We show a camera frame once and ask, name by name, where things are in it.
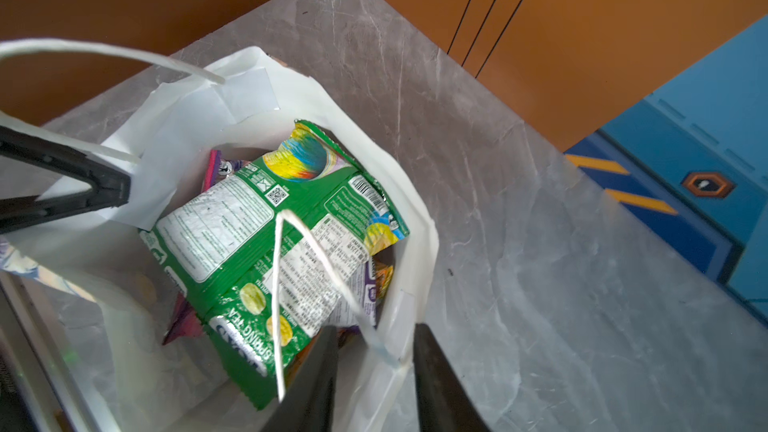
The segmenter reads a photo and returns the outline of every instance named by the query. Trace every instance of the barcode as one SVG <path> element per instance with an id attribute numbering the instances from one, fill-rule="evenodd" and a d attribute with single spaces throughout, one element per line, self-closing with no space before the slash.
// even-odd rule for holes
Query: barcode
<path id="1" fill-rule="evenodd" d="M 269 199 L 269 201 L 272 202 L 272 205 L 275 207 L 279 206 L 287 196 L 288 192 L 283 190 L 283 188 L 280 186 L 274 186 L 272 190 L 266 193 L 266 198 Z"/>
<path id="2" fill-rule="evenodd" d="M 359 193 L 376 209 L 380 216 L 384 216 L 389 212 L 388 207 L 384 203 L 384 198 L 379 195 L 376 189 L 363 176 L 352 177 L 350 185 L 355 189 L 355 192 Z"/>

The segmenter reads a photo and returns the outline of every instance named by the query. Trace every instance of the bag handle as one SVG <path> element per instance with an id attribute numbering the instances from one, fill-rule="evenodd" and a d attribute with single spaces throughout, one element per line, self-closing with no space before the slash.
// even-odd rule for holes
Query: bag handle
<path id="1" fill-rule="evenodd" d="M 128 47 L 112 46 L 106 43 L 64 39 L 20 39 L 0 42 L 0 60 L 12 56 L 38 52 L 85 52 L 98 53 L 106 56 L 125 57 L 126 59 L 148 62 L 178 72 L 186 72 L 217 84 L 224 84 L 226 81 L 225 78 L 213 72 L 209 72 L 208 70 L 201 69 L 180 60 L 163 56 L 159 53 L 129 49 Z M 101 154 L 103 156 L 125 160 L 126 162 L 140 162 L 140 159 L 132 154 L 99 144 L 72 139 L 71 137 L 57 134 L 56 132 L 32 126 L 22 120 L 15 119 L 14 117 L 5 114 L 3 111 L 0 111 L 0 126 L 27 134 L 28 136 L 35 136 L 40 139 L 48 140 L 63 146 L 73 147 L 82 151 Z"/>
<path id="2" fill-rule="evenodd" d="M 328 258 L 326 251 L 322 249 L 322 246 L 312 234 L 309 227 L 302 222 L 301 218 L 297 216 L 293 211 L 283 209 L 275 216 L 275 251 L 272 257 L 272 342 L 275 348 L 275 378 L 277 379 L 277 399 L 279 402 L 283 401 L 283 397 L 286 394 L 286 384 L 283 375 L 283 352 L 282 343 L 280 338 L 280 247 L 283 245 L 283 222 L 288 222 L 296 228 L 301 235 L 306 239 L 307 244 L 317 255 L 323 268 L 328 274 L 328 278 L 331 280 L 333 287 L 341 293 L 344 297 L 344 301 L 350 306 L 352 313 L 357 319 L 357 325 L 360 328 L 360 334 L 362 338 L 368 344 L 368 347 L 373 349 L 379 357 L 382 358 L 390 367 L 400 368 L 405 367 L 400 360 L 393 356 L 389 350 L 386 349 L 384 342 L 379 337 L 379 332 L 373 328 L 366 316 L 366 313 L 362 310 L 360 302 L 357 297 L 350 290 L 344 279 L 336 271 Z"/>

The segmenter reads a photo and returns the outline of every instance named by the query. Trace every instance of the gray marble table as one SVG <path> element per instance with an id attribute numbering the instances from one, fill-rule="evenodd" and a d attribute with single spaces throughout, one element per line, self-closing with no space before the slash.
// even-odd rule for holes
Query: gray marble table
<path id="1" fill-rule="evenodd" d="M 768 429 L 768 331 L 383 0 L 272 0 L 176 57 L 252 45 L 315 77 L 424 197 L 426 322 L 493 430 Z M 103 140 L 178 77 L 150 68 L 48 127 Z M 384 429 L 418 429 L 412 378 Z"/>

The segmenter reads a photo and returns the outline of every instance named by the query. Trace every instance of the white paper bag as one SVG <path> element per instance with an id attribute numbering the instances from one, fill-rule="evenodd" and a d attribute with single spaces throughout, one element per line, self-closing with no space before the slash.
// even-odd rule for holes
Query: white paper bag
<path id="1" fill-rule="evenodd" d="M 171 66 L 180 70 L 178 63 Z M 190 68 L 185 71 L 197 73 L 194 67 L 187 67 Z M 101 155 L 131 174 L 128 204 L 14 232 L 8 235 L 10 243 L 80 285 L 110 312 L 116 308 L 114 315 L 122 325 L 130 322 L 131 317 L 136 317 L 138 324 L 146 322 L 146 311 L 110 282 L 115 271 L 134 267 L 162 274 L 140 242 L 136 227 L 150 228 L 164 210 L 167 213 L 197 195 L 206 166 L 204 157 L 210 149 L 274 150 L 290 135 L 294 120 L 310 120 L 331 130 L 380 181 L 410 228 L 411 235 L 394 246 L 395 273 L 378 329 L 389 351 L 410 361 L 414 323 L 424 315 L 438 236 L 434 221 L 408 176 L 317 81 L 282 66 L 258 47 L 241 50 L 205 69 L 223 77 L 225 83 L 217 84 L 209 74 L 161 84 L 103 142 L 103 146 L 130 154 Z M 72 141 L 67 144 L 82 145 Z M 131 160 L 131 156 L 140 160 Z M 81 183 L 63 178 L 45 196 L 59 196 L 81 187 Z M 124 357 L 135 352 L 122 349 L 127 346 L 125 341 L 126 337 L 118 332 L 110 334 L 120 406 L 132 410 L 129 418 L 122 417 L 121 425 L 149 430 L 161 426 L 149 424 L 152 417 L 161 414 L 160 409 L 175 408 L 182 414 L 184 404 L 169 405 L 174 399 L 164 394 L 168 391 L 152 387 L 153 374 L 162 369 L 163 359 L 147 353 L 136 358 Z M 362 341 L 341 350 L 334 429 L 379 430 L 405 374 L 405 369 L 395 370 L 381 362 Z"/>

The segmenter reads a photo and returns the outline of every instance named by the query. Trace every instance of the orange hexagon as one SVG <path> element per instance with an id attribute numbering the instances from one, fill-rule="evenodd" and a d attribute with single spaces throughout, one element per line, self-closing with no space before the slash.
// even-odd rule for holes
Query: orange hexagon
<path id="1" fill-rule="evenodd" d="M 696 197 L 725 198 L 736 184 L 719 172 L 691 172 L 683 186 Z"/>

